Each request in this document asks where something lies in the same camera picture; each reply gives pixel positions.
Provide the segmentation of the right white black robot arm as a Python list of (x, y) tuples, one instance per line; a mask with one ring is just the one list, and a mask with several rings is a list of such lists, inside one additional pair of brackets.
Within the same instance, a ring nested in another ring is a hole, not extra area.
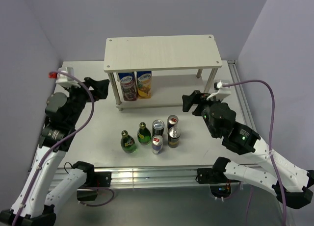
[(191, 95), (183, 95), (182, 100), (183, 112), (197, 106), (192, 114), (203, 118), (212, 138), (220, 138), (226, 149), (262, 167), (259, 171), (219, 157), (210, 177), (219, 182), (236, 180), (254, 185), (292, 209), (311, 203), (314, 195), (310, 190), (314, 184), (312, 170), (301, 169), (272, 150), (258, 133), (237, 122), (236, 112), (215, 96), (195, 90)]

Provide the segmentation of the green glass bottle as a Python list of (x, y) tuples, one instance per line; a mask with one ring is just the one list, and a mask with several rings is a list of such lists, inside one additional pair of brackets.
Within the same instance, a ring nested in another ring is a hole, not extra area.
[(144, 122), (141, 122), (139, 124), (137, 138), (138, 138), (139, 143), (142, 145), (147, 145), (151, 141), (151, 133), (147, 129), (146, 124)]
[(121, 132), (122, 138), (120, 141), (121, 147), (125, 153), (133, 153), (137, 150), (137, 145), (133, 137), (131, 137), (126, 130)]

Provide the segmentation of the black can yellow label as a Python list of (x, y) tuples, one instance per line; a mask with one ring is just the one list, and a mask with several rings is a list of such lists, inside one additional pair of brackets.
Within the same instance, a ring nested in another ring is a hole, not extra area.
[(179, 145), (180, 135), (181, 132), (177, 127), (171, 127), (168, 131), (168, 146), (176, 148)]

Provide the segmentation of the blue silver can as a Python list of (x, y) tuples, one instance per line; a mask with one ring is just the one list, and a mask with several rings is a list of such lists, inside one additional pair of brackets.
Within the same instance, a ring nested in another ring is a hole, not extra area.
[(154, 135), (152, 137), (152, 152), (154, 154), (160, 154), (162, 152), (163, 137), (161, 135)]
[(178, 124), (179, 118), (176, 115), (170, 115), (167, 119), (167, 131)]

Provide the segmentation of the black can silver top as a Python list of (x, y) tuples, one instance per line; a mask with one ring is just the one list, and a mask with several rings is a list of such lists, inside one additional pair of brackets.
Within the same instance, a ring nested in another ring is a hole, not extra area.
[(160, 135), (164, 133), (164, 122), (162, 120), (154, 120), (152, 123), (152, 136)]

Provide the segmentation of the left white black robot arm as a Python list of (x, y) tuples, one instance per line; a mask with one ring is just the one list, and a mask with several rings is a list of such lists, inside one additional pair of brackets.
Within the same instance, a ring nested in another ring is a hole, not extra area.
[(53, 226), (60, 207), (71, 194), (81, 186), (94, 184), (94, 166), (78, 161), (49, 192), (55, 172), (75, 136), (76, 123), (85, 105), (105, 100), (109, 84), (109, 79), (96, 81), (86, 77), (81, 84), (75, 83), (67, 88), (67, 95), (57, 92), (49, 96), (33, 166), (15, 203), (10, 209), (1, 211), (1, 223), (7, 226)]

